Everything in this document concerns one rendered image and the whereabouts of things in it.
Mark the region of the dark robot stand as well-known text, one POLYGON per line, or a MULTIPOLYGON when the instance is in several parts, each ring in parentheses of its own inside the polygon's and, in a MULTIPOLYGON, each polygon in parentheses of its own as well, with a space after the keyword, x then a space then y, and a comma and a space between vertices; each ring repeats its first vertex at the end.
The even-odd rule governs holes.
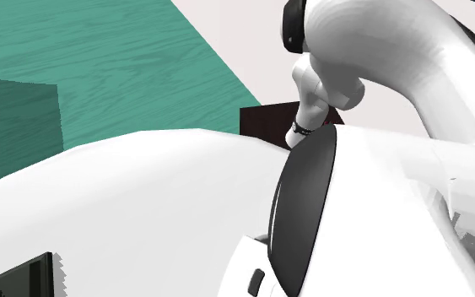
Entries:
MULTIPOLYGON (((293 101, 240 108, 239 134, 258 138, 280 148, 291 150, 286 143, 285 135, 286 132, 292 131, 299 107, 299 101, 293 101)), ((324 122, 321 124, 325 127, 331 125, 344 125, 342 117, 333 107, 330 107, 324 122)), ((317 137, 312 136, 311 140, 304 140, 304 143, 309 151, 312 147, 315 151, 324 150, 328 152, 326 154, 331 154, 329 151, 334 153, 336 148, 335 140, 332 137, 332 144, 330 144, 328 134, 325 135, 323 140, 321 134, 318 133, 317 137)))

